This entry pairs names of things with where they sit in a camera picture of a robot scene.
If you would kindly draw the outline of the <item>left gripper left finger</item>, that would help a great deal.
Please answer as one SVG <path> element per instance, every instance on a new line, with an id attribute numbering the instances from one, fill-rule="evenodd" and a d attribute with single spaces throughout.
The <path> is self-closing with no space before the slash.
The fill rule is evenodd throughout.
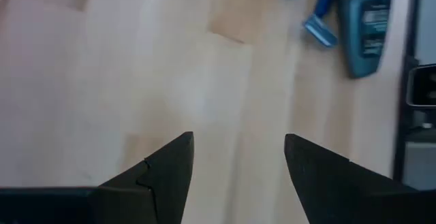
<path id="1" fill-rule="evenodd" d="M 194 136 L 186 131 L 101 187 L 116 197 L 122 223 L 182 221 L 193 171 Z"/>

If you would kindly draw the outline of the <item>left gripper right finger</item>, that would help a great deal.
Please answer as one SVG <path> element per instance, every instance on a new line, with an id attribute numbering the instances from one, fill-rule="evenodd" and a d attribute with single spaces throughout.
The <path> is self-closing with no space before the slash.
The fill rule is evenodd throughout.
<path id="1" fill-rule="evenodd" d="M 285 136 L 284 154 L 310 223 L 351 223 L 368 195 L 416 191 L 294 133 Z"/>

